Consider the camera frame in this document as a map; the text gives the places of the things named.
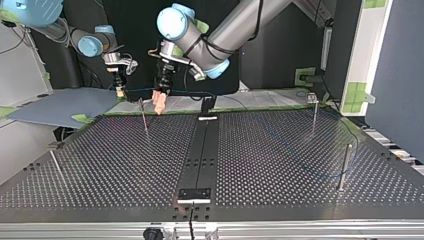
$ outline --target white wall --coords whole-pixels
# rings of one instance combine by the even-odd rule
[[[47,152],[54,127],[13,122],[0,128],[0,185]]]
[[[367,83],[366,93],[371,93],[392,3],[393,0],[388,0],[385,7],[362,9],[361,11],[342,106],[346,101],[349,83]],[[344,116],[365,116],[367,109],[368,103],[364,103],[361,112],[346,113],[342,109],[342,114]]]
[[[21,38],[0,24],[0,52]],[[25,44],[0,55],[0,106],[15,106],[48,92],[42,78],[44,67]],[[47,152],[55,141],[54,127],[0,120],[0,185]]]
[[[20,38],[0,24],[0,52],[17,43]],[[0,55],[0,106],[13,106],[26,99],[48,92],[42,70],[34,52],[25,44]]]

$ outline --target perforated metal table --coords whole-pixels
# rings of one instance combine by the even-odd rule
[[[423,237],[424,178],[335,113],[313,119],[308,109],[219,113],[216,121],[149,116],[146,133],[140,116],[98,118],[55,152],[57,164],[46,154],[0,187],[0,239],[56,227],[141,237],[152,226],[182,229],[184,239],[188,223],[203,237],[218,227],[221,239],[239,236],[234,229],[280,236],[293,226]],[[178,204],[181,189],[204,188],[210,204]]]

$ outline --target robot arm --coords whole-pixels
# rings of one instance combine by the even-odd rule
[[[95,33],[71,27],[60,18],[63,0],[0,0],[0,19],[34,29],[57,43],[73,46],[86,57],[102,56],[107,70],[114,75],[118,97],[124,97],[126,79],[138,66],[131,55],[123,57],[118,50],[113,27],[97,26]]]
[[[274,19],[292,1],[242,0],[209,36],[203,34],[194,24],[194,10],[174,4],[162,10],[157,19],[159,32],[165,38],[160,53],[149,54],[164,62],[162,65],[165,67],[162,69],[172,68],[175,72],[178,69],[177,64],[185,64],[193,67],[190,73],[196,80],[203,80],[206,76],[216,79],[229,67],[228,58],[249,41],[259,27]],[[174,46],[180,48],[187,58],[174,56]],[[173,74],[163,73],[164,71],[160,71],[158,75],[157,92],[161,93],[157,94],[167,95],[170,90],[167,88],[163,91],[160,83],[172,83]]]

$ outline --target gray mat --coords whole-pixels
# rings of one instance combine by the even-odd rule
[[[73,120],[73,115],[85,114],[93,118],[105,113],[116,103],[115,92],[94,88],[66,89],[33,102],[10,114],[8,118],[21,122],[81,128],[84,124]]]

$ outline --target pink object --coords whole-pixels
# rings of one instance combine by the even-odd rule
[[[158,101],[157,101],[157,104],[156,104],[156,108],[155,108],[155,112],[158,115],[161,115],[163,110],[165,110],[166,98],[167,98],[167,96],[166,96],[165,93],[162,93],[162,94],[159,95],[159,98],[158,98]]]
[[[156,91],[156,90],[153,90],[153,96],[152,96],[153,105],[156,106],[156,104],[158,103],[159,97],[160,97],[160,92],[159,91]]]

